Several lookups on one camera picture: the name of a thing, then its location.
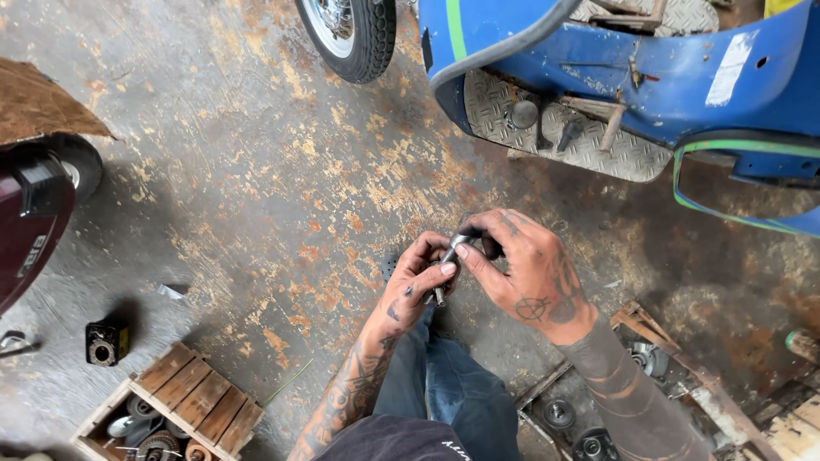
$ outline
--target leg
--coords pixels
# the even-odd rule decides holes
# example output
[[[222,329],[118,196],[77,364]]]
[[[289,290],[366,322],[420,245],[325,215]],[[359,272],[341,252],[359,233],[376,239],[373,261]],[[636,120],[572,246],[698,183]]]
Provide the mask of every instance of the leg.
[[[427,419],[424,402],[426,351],[430,340],[427,327],[430,326],[434,309],[435,302],[427,306],[416,327],[396,344],[373,414]]]
[[[512,396],[458,342],[430,340],[427,393],[430,419],[452,426],[475,461],[521,459]]]

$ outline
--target stained floor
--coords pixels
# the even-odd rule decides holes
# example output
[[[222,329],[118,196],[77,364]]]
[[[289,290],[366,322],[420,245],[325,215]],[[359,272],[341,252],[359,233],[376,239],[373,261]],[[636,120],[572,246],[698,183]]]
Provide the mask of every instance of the stained floor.
[[[259,401],[314,359],[245,452],[283,459],[377,301],[384,251],[493,207],[555,231],[605,312],[639,299],[747,409],[801,370],[783,340],[820,330],[816,240],[683,208],[670,171],[636,185],[508,161],[431,99],[415,28],[400,7],[389,69],[353,86],[322,64],[291,2],[0,0],[0,54],[36,64],[121,139],[96,140],[100,190],[0,320],[44,342],[0,362],[0,449],[71,458],[76,426],[181,338]],[[694,171],[713,190],[717,173]],[[157,293],[180,280],[185,300]],[[470,277],[451,304],[453,329],[511,391],[558,362]],[[132,317],[133,350],[91,367],[84,325],[115,308]]]

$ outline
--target fingernail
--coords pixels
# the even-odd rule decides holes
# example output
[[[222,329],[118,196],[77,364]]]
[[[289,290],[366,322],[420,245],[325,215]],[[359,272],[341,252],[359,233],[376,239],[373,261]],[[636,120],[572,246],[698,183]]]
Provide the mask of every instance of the fingernail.
[[[456,263],[445,262],[441,265],[441,273],[445,274],[446,276],[452,276],[454,273],[456,273]]]
[[[461,259],[464,259],[464,258],[467,257],[467,248],[464,247],[464,244],[457,244],[456,245],[456,254]]]

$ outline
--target white sticker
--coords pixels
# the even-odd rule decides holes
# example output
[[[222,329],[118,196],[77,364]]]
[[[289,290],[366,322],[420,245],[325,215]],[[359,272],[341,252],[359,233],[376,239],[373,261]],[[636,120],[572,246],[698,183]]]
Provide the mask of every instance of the white sticker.
[[[752,52],[754,38],[758,36],[758,30],[737,34],[731,38],[726,54],[720,62],[715,79],[712,80],[712,88],[706,95],[706,107],[725,106],[731,99],[731,92],[735,89],[735,83],[743,71],[743,65]]]

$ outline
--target tattooed arm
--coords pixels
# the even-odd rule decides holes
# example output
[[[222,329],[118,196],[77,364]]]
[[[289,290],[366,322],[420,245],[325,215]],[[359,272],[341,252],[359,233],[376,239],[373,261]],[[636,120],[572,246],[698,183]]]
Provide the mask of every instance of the tattooed arm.
[[[336,434],[373,413],[396,343],[424,312],[422,296],[458,272],[452,262],[430,265],[444,255],[448,245],[448,237],[427,231],[399,258],[381,301],[325,389],[289,461],[314,458]],[[454,282],[449,291],[454,290]]]
[[[515,210],[473,215],[461,232],[483,232],[501,244],[509,262],[506,273],[471,245],[459,244],[456,252],[498,306],[543,332],[575,365],[623,459],[713,460],[680,410],[587,301],[555,234]]]

